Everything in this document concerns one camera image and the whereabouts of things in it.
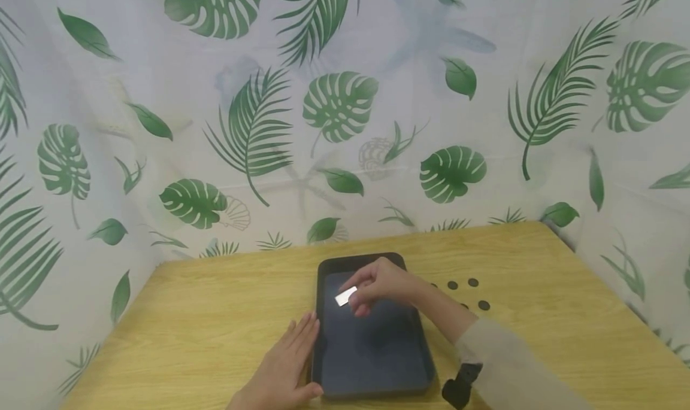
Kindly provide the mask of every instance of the gray sleeve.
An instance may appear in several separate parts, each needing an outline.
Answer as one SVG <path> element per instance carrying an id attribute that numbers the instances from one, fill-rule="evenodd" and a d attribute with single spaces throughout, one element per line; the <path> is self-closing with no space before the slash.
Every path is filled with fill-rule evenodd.
<path id="1" fill-rule="evenodd" d="M 591 410 L 514 333 L 479 319 L 455 343 L 463 363 L 484 366 L 473 388 L 492 410 Z"/>

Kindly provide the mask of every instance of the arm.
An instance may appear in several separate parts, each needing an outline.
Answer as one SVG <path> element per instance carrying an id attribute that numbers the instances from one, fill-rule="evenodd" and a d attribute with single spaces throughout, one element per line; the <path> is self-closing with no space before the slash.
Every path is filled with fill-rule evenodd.
<path id="1" fill-rule="evenodd" d="M 483 364 L 473 387 L 493 410 L 583 410 L 586 401 L 546 369 L 515 334 L 477 316 L 438 288 L 381 257 L 342 287 L 355 316 L 371 313 L 382 298 L 412 304 L 455 345 L 459 359 Z"/>

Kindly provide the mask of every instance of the black wristband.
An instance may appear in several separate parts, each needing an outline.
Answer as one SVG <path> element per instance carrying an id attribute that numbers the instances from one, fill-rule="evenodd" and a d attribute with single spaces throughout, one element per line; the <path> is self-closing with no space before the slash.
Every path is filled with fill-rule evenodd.
<path id="1" fill-rule="evenodd" d="M 482 364 L 462 364 L 455 379 L 448 380 L 441 389 L 441 396 L 457 410 L 462 410 L 470 401 L 472 383 L 482 370 Z"/>

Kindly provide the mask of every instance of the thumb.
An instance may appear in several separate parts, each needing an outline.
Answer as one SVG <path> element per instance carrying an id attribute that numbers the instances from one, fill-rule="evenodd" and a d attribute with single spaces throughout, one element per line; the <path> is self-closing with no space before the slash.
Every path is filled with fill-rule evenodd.
<path id="1" fill-rule="evenodd" d="M 296 388 L 295 393 L 292 396 L 292 401 L 295 402 L 295 405 L 302 405 L 321 395 L 323 395 L 323 389 L 321 386 L 319 386 L 318 383 L 312 382 L 306 386 Z"/>

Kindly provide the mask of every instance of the left hand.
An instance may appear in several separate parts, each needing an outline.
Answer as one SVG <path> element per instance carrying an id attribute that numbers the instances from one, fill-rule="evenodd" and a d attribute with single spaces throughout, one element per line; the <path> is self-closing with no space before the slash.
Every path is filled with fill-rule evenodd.
<path id="1" fill-rule="evenodd" d="M 293 410 L 323 395 L 317 383 L 299 387 L 299 377 L 319 334 L 319 320 L 306 313 L 264 356 L 259 369 L 232 397 L 227 410 Z"/>

